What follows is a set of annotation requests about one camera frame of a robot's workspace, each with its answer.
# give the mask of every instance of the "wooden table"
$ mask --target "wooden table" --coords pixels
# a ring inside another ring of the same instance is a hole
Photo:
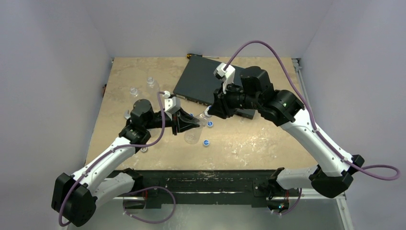
[[[222,57],[219,61],[227,62]],[[283,58],[296,87],[298,80],[290,58]],[[129,88],[145,89],[147,77],[156,79],[161,90],[173,91],[188,59],[185,57],[116,57],[107,89],[91,138],[86,163],[103,152],[125,126],[124,112],[131,107]],[[233,65],[260,66],[265,69],[275,89],[293,91],[277,60],[273,57],[240,57]],[[205,106],[181,99],[182,108],[199,114]],[[162,140],[138,152],[118,169],[139,170],[243,170],[303,168],[316,164],[311,155],[288,133],[264,120],[257,112],[252,120],[234,116],[227,120],[212,117],[212,128],[204,128],[195,145],[186,143],[183,133],[174,136],[170,128]],[[202,145],[204,139],[210,146]]]

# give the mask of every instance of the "clear plastic bottle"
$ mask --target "clear plastic bottle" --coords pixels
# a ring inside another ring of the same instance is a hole
[[[151,102],[152,109],[154,112],[158,112],[160,110],[160,106],[158,104],[157,93],[159,92],[159,83],[157,80],[153,79],[152,77],[148,77],[147,79],[147,89],[146,92],[148,93],[148,100]],[[160,96],[159,99],[163,103],[163,97]]]
[[[199,142],[200,135],[202,134],[202,131],[203,131],[203,127],[205,127],[207,125],[209,118],[212,117],[211,115],[209,115],[207,113],[209,108],[210,108],[210,106],[207,107],[201,114],[199,114],[196,117],[197,119],[199,119],[200,127],[192,128],[185,132],[184,139],[185,139],[186,143],[193,145],[193,144],[196,144],[197,142]]]
[[[130,105],[131,105],[130,111],[133,109],[134,103],[143,98],[145,98],[145,97],[143,96],[142,92],[139,89],[137,89],[135,87],[131,87],[130,88],[130,100],[129,100]]]

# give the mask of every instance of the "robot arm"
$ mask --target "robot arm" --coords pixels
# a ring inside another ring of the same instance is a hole
[[[260,67],[249,67],[241,71],[242,87],[234,85],[235,69],[230,65],[224,70],[220,64],[214,72],[223,81],[214,92],[214,103],[209,114],[226,119],[237,109],[255,109],[263,118],[280,126],[292,135],[317,161],[318,165],[305,169],[278,169],[271,179],[277,185],[274,190],[291,188],[313,188],[320,194],[334,198],[348,189],[356,172],[343,162],[314,132],[309,112],[303,103],[290,91],[275,90],[268,73]],[[361,156],[352,156],[338,146],[319,126],[318,131],[350,162],[361,167]]]
[[[85,224],[95,210],[107,201],[121,194],[142,189],[142,176],[133,170],[124,170],[114,178],[106,179],[106,177],[140,150],[131,146],[132,144],[147,143],[151,137],[148,129],[162,127],[163,119],[165,127],[172,127],[174,135],[199,127],[198,119],[190,116],[180,107],[179,98],[169,93],[167,96],[169,98],[165,100],[164,117],[161,112],[153,112],[148,100],[142,99],[135,102],[125,127],[103,153],[71,176],[61,174],[55,182],[52,208],[57,212],[61,211],[68,191],[76,183],[66,200],[62,216],[79,227]]]

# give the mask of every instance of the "screwdriver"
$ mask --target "screwdriver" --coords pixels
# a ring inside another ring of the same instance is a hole
[[[187,54],[187,55],[186,55],[187,59],[190,59],[191,56],[199,56],[199,57],[202,57],[202,58],[219,58],[219,57],[203,56],[203,55],[201,55],[201,54]]]

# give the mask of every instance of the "white wall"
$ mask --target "white wall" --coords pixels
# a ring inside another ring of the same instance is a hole
[[[1,229],[56,229],[55,179],[83,165],[109,56],[80,0],[0,4]]]
[[[84,0],[111,56],[230,56],[252,39],[300,57],[332,0]],[[271,56],[252,46],[243,56]]]
[[[316,120],[366,165],[406,172],[406,1],[335,0],[301,60]],[[388,170],[375,173],[393,175]],[[347,192],[356,229],[404,229],[405,176],[357,173]]]

